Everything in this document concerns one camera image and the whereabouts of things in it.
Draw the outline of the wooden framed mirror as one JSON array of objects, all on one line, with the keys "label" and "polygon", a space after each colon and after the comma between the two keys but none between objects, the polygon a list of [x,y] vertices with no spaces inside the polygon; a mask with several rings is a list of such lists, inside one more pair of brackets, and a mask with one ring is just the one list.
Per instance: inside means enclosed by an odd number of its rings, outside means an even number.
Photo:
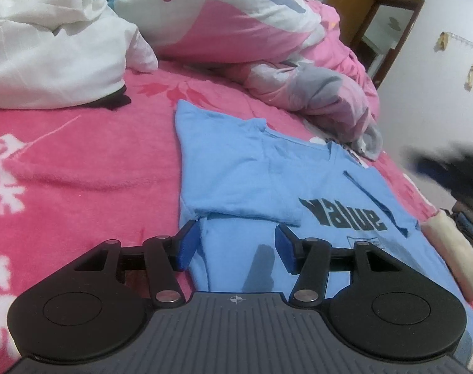
[{"label": "wooden framed mirror", "polygon": [[423,0],[326,0],[340,16],[340,40],[354,51],[376,88],[398,57]]}]

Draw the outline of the white crumpled sheet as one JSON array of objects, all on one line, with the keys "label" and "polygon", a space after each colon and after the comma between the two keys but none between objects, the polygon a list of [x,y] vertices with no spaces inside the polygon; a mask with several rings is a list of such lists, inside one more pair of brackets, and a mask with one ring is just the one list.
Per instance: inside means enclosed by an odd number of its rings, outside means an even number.
[{"label": "white crumpled sheet", "polygon": [[107,0],[0,0],[0,109],[87,105],[122,92],[126,69],[158,67]]}]

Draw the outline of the folded beige garment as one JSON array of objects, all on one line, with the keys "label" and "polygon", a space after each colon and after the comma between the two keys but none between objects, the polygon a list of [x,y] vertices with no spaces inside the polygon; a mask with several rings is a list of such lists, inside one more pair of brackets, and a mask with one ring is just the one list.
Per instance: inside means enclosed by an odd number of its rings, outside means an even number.
[{"label": "folded beige garment", "polygon": [[473,301],[473,247],[443,210],[421,225],[424,236],[448,264],[464,298]]}]

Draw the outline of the pink grey white duvet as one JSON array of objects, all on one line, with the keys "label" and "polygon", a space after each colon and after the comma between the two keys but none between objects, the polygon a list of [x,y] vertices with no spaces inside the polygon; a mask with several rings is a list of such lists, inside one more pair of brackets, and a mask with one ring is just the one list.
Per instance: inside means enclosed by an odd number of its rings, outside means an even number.
[{"label": "pink grey white duvet", "polygon": [[375,160],[379,96],[340,38],[340,17],[312,0],[111,0],[160,57],[206,68],[263,103],[306,117]]}]

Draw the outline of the black garment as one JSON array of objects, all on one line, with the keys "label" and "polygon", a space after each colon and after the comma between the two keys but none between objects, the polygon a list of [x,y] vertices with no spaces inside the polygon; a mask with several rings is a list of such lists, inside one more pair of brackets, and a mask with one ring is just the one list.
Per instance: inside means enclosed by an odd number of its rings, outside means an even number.
[{"label": "black garment", "polygon": [[107,95],[106,97],[94,100],[88,104],[83,105],[86,108],[104,108],[109,111],[116,111],[123,106],[128,106],[132,103],[131,98],[126,95],[126,86],[124,85],[116,92]]}]

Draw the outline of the light blue t-shirt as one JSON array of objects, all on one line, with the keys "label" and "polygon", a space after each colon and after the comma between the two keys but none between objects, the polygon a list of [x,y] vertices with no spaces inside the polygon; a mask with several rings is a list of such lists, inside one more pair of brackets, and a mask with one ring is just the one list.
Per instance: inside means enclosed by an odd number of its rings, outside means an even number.
[{"label": "light blue t-shirt", "polygon": [[420,224],[373,167],[342,146],[313,144],[180,101],[181,221],[198,219],[202,240],[190,274],[202,291],[291,294],[296,278],[274,246],[277,225],[334,247],[380,247],[460,294]]}]

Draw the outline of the pink floral fleece blanket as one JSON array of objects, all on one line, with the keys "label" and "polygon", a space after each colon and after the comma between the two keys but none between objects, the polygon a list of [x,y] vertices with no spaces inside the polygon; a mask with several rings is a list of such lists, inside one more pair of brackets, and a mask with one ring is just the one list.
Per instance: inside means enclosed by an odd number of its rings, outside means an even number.
[{"label": "pink floral fleece blanket", "polygon": [[[138,246],[185,222],[175,125],[180,101],[263,119],[283,135],[326,144],[300,117],[177,65],[129,72],[126,87],[132,103],[116,111],[0,111],[0,372],[18,357],[6,314],[25,289],[100,242]],[[434,215],[388,156],[357,161],[375,168],[419,223]]]}]

